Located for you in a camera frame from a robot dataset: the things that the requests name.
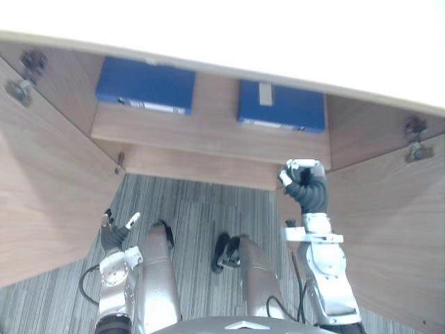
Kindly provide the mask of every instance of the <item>open cabinet door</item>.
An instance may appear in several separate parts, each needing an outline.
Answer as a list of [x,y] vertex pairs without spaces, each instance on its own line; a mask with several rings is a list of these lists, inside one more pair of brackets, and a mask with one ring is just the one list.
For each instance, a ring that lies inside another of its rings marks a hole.
[[41,95],[11,97],[20,79],[0,58],[0,286],[84,257],[124,176]]
[[407,148],[328,174],[330,218],[344,234],[359,305],[422,333],[445,329],[445,135],[435,156]]

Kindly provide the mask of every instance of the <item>white countertop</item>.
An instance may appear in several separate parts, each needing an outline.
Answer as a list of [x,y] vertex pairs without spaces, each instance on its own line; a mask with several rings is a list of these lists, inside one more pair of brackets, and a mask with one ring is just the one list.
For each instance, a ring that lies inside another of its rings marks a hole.
[[445,1],[10,1],[0,39],[445,115]]

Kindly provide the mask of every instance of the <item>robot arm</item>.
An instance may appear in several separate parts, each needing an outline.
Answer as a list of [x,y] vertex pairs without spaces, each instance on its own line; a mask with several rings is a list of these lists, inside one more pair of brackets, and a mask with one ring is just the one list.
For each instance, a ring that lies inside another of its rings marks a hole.
[[325,170],[310,159],[288,160],[279,174],[286,192],[300,203],[302,227],[284,231],[299,241],[298,257],[306,271],[307,289],[317,323],[335,333],[365,333],[357,302],[346,277],[343,236],[332,232]]

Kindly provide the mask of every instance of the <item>silver metal cylinder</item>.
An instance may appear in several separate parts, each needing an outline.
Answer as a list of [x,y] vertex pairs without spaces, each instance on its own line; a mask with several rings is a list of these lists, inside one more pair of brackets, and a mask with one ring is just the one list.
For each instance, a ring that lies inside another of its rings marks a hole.
[[[249,316],[267,317],[266,302],[274,296],[283,305],[283,298],[272,264],[260,247],[248,237],[240,237],[240,265],[242,287]],[[276,301],[269,304],[271,317],[285,319],[285,314]]]
[[181,319],[179,295],[162,223],[154,224],[141,250],[136,298],[136,332],[153,333]]

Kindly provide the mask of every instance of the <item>black cable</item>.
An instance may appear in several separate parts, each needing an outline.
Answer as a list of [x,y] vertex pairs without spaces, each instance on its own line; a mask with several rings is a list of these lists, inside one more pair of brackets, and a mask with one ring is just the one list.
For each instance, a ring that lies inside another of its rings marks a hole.
[[[297,276],[297,281],[298,281],[298,292],[299,292],[299,301],[301,303],[301,301],[303,300],[303,284],[301,282],[301,277],[300,277],[300,271],[298,270],[298,265],[297,265],[297,259],[295,257],[295,254],[293,253],[293,251],[291,251],[291,255],[292,255],[292,263],[293,263],[293,268],[295,269],[295,275]],[[297,311],[297,321],[300,322],[300,315],[301,315],[301,320],[302,323],[306,324],[306,317],[305,317],[305,308],[304,306],[301,304],[301,308],[300,306],[298,306],[298,311]]]
[[289,312],[287,312],[287,310],[286,310],[286,308],[283,306],[283,304],[281,304],[281,302],[278,300],[278,298],[277,297],[275,297],[275,296],[270,296],[269,298],[267,298],[267,302],[266,302],[266,312],[267,312],[267,316],[269,317],[269,318],[271,318],[271,315],[270,315],[270,309],[269,309],[269,307],[270,307],[270,301],[271,300],[275,300],[276,302],[277,302],[277,304],[278,304],[278,306],[281,308],[281,310],[289,317],[289,319],[291,319],[291,320],[294,320],[294,321],[296,321],[297,322],[297,319],[295,319],[294,317],[292,317],[292,315],[289,313]]
[[90,303],[92,303],[93,305],[99,306],[99,303],[96,302],[93,298],[91,298],[90,296],[88,296],[85,292],[85,290],[83,289],[83,280],[85,279],[85,277],[87,276],[88,273],[91,273],[94,270],[98,270],[99,269],[99,265],[96,264],[95,266],[92,266],[88,269],[86,269],[86,271],[82,274],[82,276],[79,279],[79,290],[81,292],[81,295]]
[[[300,310],[303,310],[303,301],[305,299],[306,289],[307,289],[307,282],[305,283],[305,286],[303,287],[302,297],[300,299],[300,302],[298,303],[297,319],[298,319],[298,316],[300,314]],[[301,320],[302,320],[302,323],[306,324],[306,318],[305,318],[305,312],[304,311],[302,313],[302,319]]]

